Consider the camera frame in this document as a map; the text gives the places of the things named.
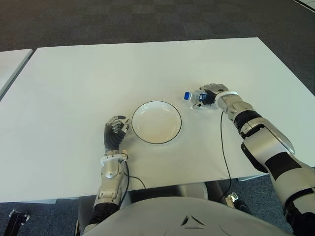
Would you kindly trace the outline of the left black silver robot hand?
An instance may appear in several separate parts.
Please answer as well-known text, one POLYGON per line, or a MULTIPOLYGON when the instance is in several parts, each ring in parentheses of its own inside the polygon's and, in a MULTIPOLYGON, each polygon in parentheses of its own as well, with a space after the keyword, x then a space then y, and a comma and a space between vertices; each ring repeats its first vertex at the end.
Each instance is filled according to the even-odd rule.
POLYGON ((104 127, 104 147, 105 151, 118 151, 127 131, 130 128, 130 119, 125 116, 113 116, 104 127))

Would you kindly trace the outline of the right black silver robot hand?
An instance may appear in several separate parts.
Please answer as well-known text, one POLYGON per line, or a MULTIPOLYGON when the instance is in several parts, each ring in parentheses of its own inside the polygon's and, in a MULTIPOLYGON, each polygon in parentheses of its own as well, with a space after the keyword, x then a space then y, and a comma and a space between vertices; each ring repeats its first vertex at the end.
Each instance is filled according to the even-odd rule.
POLYGON ((223 84, 208 84, 200 87, 192 93, 190 101, 193 109, 201 107, 210 107, 214 105, 215 98, 219 93, 228 91, 228 88, 223 84))

